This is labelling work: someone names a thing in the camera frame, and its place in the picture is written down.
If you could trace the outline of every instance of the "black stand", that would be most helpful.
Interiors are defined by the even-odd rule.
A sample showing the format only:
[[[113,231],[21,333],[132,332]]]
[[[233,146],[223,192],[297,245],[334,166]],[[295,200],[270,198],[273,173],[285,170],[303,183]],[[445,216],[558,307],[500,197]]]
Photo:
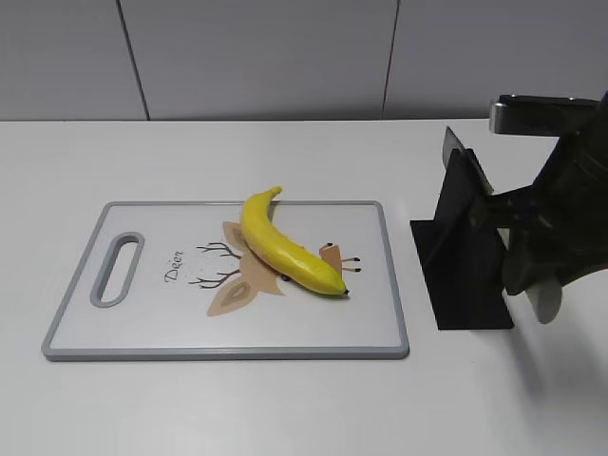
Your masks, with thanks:
[[[480,173],[471,149],[453,149],[434,219],[410,223],[440,330],[513,328],[502,296],[503,242],[496,230],[475,230],[468,216],[486,196]]]

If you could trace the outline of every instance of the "yellow banana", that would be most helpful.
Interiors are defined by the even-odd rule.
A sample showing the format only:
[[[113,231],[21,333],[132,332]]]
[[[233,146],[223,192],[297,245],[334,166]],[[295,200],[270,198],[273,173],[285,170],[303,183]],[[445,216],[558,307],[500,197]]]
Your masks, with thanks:
[[[271,268],[323,295],[347,295],[342,276],[326,261],[291,242],[268,219],[268,206],[281,187],[245,201],[241,229],[249,248]]]

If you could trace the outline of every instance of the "banana tip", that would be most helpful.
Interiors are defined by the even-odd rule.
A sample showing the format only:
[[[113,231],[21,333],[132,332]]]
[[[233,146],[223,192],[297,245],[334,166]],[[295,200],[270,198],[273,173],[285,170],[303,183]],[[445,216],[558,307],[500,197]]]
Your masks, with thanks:
[[[276,185],[270,189],[270,193],[273,195],[273,198],[283,191],[283,187],[280,185]]]

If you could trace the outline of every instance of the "cutting board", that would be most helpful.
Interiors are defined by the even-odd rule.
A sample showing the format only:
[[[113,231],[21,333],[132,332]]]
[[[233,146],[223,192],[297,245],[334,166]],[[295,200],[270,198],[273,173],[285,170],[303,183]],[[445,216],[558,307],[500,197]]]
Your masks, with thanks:
[[[382,206],[281,201],[274,225],[342,274],[348,296],[268,268],[242,202],[112,202],[43,343],[52,361],[402,358],[409,342]],[[119,293],[116,258],[135,246]]]

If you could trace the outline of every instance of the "deer illustration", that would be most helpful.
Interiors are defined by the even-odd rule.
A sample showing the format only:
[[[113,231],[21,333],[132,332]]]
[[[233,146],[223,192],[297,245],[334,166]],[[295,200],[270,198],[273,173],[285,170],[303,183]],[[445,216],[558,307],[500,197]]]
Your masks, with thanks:
[[[245,237],[240,229],[240,224],[224,221],[222,228],[228,244],[240,250],[242,255],[236,254],[230,246],[223,242],[209,242],[204,247],[197,247],[204,254],[212,251],[222,251],[223,254],[220,254],[220,257],[234,257],[238,259],[238,269],[229,273],[217,273],[220,276],[219,279],[198,277],[197,280],[189,282],[190,284],[199,285],[202,289],[221,287],[207,310],[207,315],[228,314],[240,309],[253,301],[259,292],[270,295],[284,295],[278,288],[278,272],[261,261],[247,246]],[[342,271],[361,272],[361,268],[343,267],[343,263],[345,262],[360,261],[360,259],[356,256],[342,259],[338,245],[332,243],[325,244],[319,249],[319,254],[321,258],[330,263],[340,274],[342,274]],[[230,277],[238,274],[240,274],[240,277],[228,280]]]

